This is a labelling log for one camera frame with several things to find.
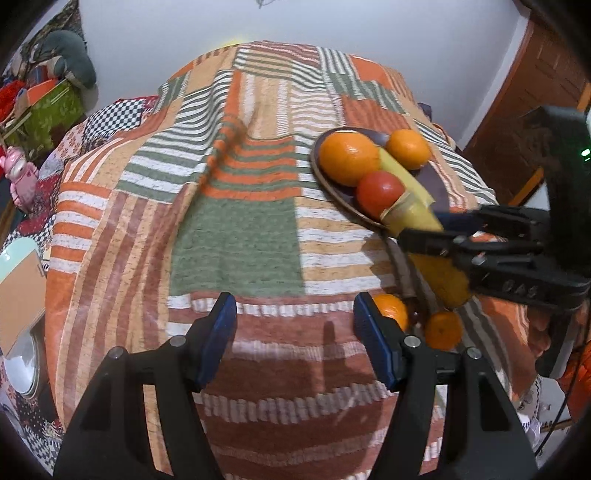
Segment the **cable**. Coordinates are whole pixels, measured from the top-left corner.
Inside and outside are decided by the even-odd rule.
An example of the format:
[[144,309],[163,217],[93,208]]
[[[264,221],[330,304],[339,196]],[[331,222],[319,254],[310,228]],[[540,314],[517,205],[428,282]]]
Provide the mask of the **cable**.
[[[589,336],[589,328],[590,327],[591,327],[591,305],[587,308],[587,321],[585,323],[585,330],[584,330],[584,335],[583,335],[584,342],[587,341],[587,337]],[[560,416],[562,415],[562,412],[566,408],[566,404],[567,404],[570,394],[574,388],[574,383],[577,380],[577,375],[579,374],[579,369],[581,368],[581,365],[583,364],[583,354],[584,354],[584,347],[583,347],[583,349],[581,349],[581,351],[579,353],[579,359],[577,360],[577,367],[574,369],[573,378],[570,380],[569,389],[567,390],[566,395],[564,396],[564,400],[562,402],[562,405],[560,406],[558,413],[556,414],[556,418],[552,422],[552,425],[550,426],[548,433],[544,437],[544,440],[542,440],[542,443],[540,443],[540,446],[538,448],[536,448],[535,456],[538,456],[540,454],[540,452],[542,451],[542,448],[544,448],[544,445],[546,445],[546,442],[550,438],[550,435],[552,435],[552,432],[554,431],[554,429],[556,428],[556,425],[560,421]]]

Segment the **tomato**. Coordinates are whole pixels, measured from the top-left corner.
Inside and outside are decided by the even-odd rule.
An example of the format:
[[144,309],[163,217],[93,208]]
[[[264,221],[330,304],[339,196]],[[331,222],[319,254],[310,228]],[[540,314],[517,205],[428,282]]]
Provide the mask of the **tomato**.
[[366,215],[379,221],[382,212],[390,208],[404,193],[404,185],[390,172],[373,171],[365,175],[359,184],[355,196]]

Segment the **stuffed toy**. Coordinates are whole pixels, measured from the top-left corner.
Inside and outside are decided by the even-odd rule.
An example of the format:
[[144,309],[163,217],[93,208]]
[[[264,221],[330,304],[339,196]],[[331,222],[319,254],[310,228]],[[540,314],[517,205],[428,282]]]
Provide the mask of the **stuffed toy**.
[[33,163],[27,162],[25,152],[17,147],[8,147],[7,155],[0,157],[0,168],[4,170],[6,178],[12,182],[10,194],[14,205],[23,212],[30,213],[33,208],[39,170]]
[[47,66],[49,78],[66,78],[83,89],[90,89],[96,83],[95,68],[84,40],[69,30],[49,32],[33,47],[31,57],[34,63]]

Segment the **orange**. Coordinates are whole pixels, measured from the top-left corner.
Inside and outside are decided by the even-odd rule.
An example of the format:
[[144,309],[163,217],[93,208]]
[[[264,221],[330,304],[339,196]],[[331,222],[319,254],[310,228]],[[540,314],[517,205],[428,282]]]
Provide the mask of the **orange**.
[[334,132],[320,146],[319,163],[336,183],[356,187],[364,175],[379,170],[379,148],[359,132]]
[[462,340],[464,328],[455,312],[437,312],[425,325],[425,341],[437,350],[452,350]]
[[396,130],[386,143],[386,150],[407,170],[421,168],[432,152],[429,143],[414,130]]
[[373,298],[376,307],[382,315],[396,320],[402,331],[408,328],[408,313],[406,305],[402,300],[388,293],[381,293]]

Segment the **patchwork blanket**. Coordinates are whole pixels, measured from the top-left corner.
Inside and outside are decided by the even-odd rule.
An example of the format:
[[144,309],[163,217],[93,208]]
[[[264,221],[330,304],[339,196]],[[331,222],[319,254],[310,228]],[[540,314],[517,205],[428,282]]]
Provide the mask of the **patchwork blanket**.
[[[309,153],[344,125],[412,128],[452,209],[494,192],[424,116],[402,76],[326,48],[256,42],[195,59],[162,85],[150,117],[70,162],[54,223],[47,358],[64,425],[107,351],[184,333],[221,291],[238,331],[215,380],[195,395],[230,478],[364,478],[396,395],[376,381],[352,330],[363,290],[438,300],[392,241],[342,213]],[[474,298],[460,348],[485,352],[510,395],[533,382],[524,312]],[[146,391],[158,468],[170,469]],[[436,406],[423,471],[437,463]]]

